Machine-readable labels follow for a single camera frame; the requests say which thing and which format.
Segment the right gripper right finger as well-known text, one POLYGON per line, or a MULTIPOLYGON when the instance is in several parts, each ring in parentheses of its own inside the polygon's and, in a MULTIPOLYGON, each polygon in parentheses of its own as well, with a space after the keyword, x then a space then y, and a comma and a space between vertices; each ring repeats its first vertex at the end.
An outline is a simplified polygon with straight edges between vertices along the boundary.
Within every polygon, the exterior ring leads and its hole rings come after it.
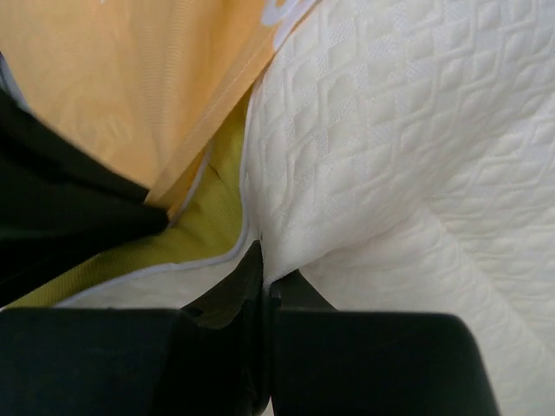
POLYGON ((464 322, 436 313, 340 311, 299 273, 272 284, 277 415, 496 415, 464 322))

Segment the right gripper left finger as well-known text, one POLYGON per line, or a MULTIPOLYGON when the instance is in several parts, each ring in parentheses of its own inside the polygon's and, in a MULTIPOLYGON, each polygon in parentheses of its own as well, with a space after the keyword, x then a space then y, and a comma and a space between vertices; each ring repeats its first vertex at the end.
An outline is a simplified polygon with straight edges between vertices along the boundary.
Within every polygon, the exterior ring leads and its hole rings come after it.
POLYGON ((181 309, 1 314, 4 415, 253 415, 262 254, 181 309))

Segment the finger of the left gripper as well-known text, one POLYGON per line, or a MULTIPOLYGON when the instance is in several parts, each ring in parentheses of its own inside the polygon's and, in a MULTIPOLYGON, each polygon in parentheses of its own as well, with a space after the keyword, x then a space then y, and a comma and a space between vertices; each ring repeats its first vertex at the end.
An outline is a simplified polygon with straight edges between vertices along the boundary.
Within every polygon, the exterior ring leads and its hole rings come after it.
POLYGON ((1 304, 167 224, 147 191, 1 94, 1 304))

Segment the cream quilted pillow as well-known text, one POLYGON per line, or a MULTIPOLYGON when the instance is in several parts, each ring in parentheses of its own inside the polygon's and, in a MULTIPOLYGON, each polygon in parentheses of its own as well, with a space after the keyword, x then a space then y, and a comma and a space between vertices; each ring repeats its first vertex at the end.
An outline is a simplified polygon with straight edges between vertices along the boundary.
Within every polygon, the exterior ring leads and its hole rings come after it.
POLYGON ((461 319, 496 415, 553 414, 553 2, 309 2, 166 228, 1 314, 181 309, 259 242, 253 415, 274 413, 269 294, 293 272, 340 311, 461 319))

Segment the orange pillowcase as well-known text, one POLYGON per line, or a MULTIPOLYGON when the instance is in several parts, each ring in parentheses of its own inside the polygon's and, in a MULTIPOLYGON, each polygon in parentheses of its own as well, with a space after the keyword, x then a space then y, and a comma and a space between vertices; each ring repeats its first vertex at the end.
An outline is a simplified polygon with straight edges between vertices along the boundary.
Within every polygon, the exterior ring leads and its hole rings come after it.
POLYGON ((309 1, 4 1, 21 109, 173 211, 309 1))

